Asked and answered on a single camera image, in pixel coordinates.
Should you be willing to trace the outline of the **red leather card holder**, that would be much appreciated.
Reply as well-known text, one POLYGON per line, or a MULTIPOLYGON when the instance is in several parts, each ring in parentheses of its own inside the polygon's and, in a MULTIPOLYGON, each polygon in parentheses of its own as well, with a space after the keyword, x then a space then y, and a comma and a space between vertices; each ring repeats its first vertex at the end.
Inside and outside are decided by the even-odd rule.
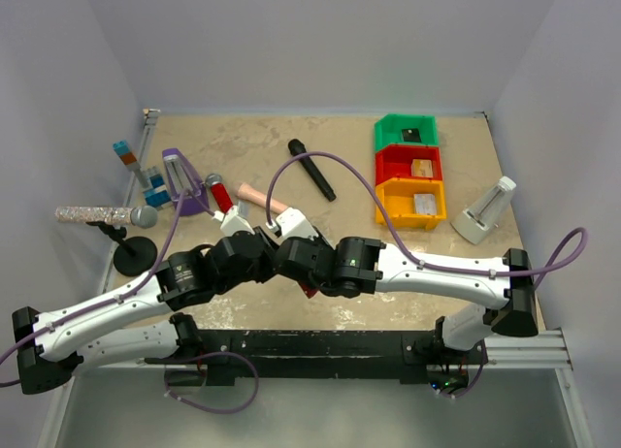
POLYGON ((311 283, 310 281, 299 281, 298 285, 302 289, 307 299, 312 299, 317 293, 320 292, 320 288, 311 283))

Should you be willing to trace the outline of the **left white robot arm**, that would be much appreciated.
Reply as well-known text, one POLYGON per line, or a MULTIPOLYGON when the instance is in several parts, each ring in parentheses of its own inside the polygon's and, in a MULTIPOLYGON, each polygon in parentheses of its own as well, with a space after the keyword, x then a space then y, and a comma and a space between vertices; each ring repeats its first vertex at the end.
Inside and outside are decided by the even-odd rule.
POLYGON ((256 228, 174 253, 98 298, 53 312, 12 315, 21 391, 37 395, 87 368, 135 358, 195 360, 205 346, 184 309, 275 274, 278 245, 256 228))

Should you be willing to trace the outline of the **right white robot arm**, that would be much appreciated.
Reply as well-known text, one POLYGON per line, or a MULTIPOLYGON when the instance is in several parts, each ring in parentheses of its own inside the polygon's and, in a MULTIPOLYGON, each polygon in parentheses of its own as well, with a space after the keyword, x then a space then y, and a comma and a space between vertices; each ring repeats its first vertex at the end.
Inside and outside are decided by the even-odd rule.
POLYGON ((467 302, 442 317, 432 340, 434 355, 453 363, 488 336, 533 337, 539 333, 533 280, 525 251, 470 259, 425 254, 412 261, 397 245, 347 237, 336 246, 321 238, 284 240, 276 272, 329 297, 374 293, 422 293, 467 302))

